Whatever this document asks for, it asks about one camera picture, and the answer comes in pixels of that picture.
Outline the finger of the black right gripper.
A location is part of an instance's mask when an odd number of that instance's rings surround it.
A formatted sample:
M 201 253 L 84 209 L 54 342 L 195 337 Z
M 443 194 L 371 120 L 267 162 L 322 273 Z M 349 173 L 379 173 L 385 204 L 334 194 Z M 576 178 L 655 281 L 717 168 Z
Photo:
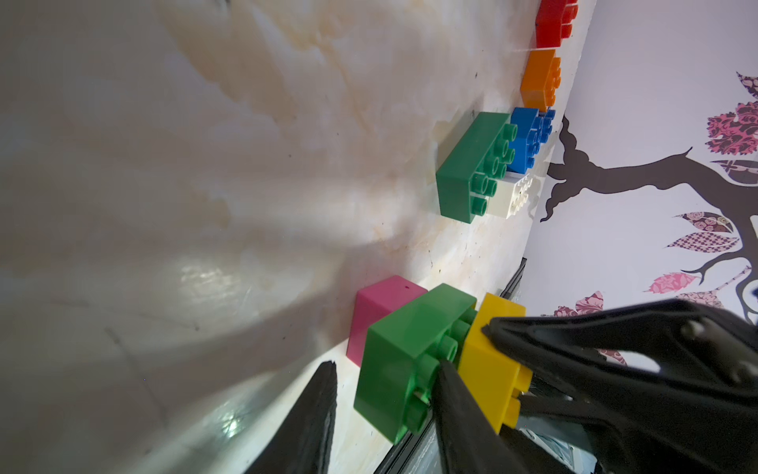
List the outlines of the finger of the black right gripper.
M 512 401 L 518 428 L 556 438 L 595 456 L 603 473 L 755 473 L 757 446 L 726 425 L 708 425 L 692 413 L 664 420 L 675 442 L 694 442 L 699 453 L 657 440 L 617 414 L 582 401 L 535 396 Z
M 757 330 L 668 299 L 568 317 L 495 317 L 501 353 L 639 427 L 754 427 Z

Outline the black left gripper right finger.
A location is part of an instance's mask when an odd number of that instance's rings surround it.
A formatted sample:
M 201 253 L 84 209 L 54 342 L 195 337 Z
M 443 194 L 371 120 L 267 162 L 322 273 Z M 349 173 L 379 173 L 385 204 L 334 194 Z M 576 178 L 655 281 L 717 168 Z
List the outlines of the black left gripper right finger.
M 450 361 L 439 363 L 432 388 L 441 468 L 444 473 L 525 473 L 526 466 L 495 433 Z

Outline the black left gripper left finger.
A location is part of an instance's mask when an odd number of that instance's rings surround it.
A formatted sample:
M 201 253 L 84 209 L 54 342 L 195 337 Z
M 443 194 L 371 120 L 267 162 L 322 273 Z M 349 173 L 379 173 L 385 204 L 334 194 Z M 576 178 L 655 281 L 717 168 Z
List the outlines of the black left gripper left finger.
M 333 361 L 314 372 L 249 473 L 326 473 L 337 415 L 338 375 Z

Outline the yellow small brick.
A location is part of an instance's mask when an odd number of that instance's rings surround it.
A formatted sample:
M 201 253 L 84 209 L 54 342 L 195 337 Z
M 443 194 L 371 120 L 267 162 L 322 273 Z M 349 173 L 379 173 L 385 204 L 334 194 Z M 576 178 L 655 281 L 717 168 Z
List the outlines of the yellow small brick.
M 488 293 L 464 343 L 458 373 L 496 433 L 514 429 L 521 394 L 529 391 L 533 372 L 497 350 L 483 329 L 497 317 L 524 317 L 520 304 Z

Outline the bright green brick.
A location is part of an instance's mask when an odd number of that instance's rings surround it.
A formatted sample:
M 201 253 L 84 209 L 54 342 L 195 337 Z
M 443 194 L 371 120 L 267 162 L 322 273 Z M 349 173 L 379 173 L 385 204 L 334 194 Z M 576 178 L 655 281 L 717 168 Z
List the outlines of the bright green brick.
M 441 284 L 368 328 L 353 407 L 388 442 L 424 428 L 440 364 L 457 365 L 476 303 Z

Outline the pink small brick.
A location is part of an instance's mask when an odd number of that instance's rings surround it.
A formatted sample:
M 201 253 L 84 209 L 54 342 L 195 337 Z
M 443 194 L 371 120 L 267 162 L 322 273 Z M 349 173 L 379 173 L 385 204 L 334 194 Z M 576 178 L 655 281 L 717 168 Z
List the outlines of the pink small brick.
M 347 358 L 360 367 L 369 327 L 426 293 L 428 290 L 401 276 L 391 276 L 359 290 L 355 296 Z

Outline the blue long brick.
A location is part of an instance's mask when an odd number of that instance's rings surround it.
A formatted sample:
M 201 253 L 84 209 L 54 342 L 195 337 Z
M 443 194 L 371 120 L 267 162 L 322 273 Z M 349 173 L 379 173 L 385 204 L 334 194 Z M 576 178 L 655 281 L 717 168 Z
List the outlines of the blue long brick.
M 515 108 L 510 123 L 517 126 L 517 135 L 509 147 L 514 150 L 513 162 L 507 165 L 509 172 L 526 174 L 535 165 L 535 158 L 541 147 L 549 140 L 553 131 L 556 111 L 541 112 L 532 108 Z

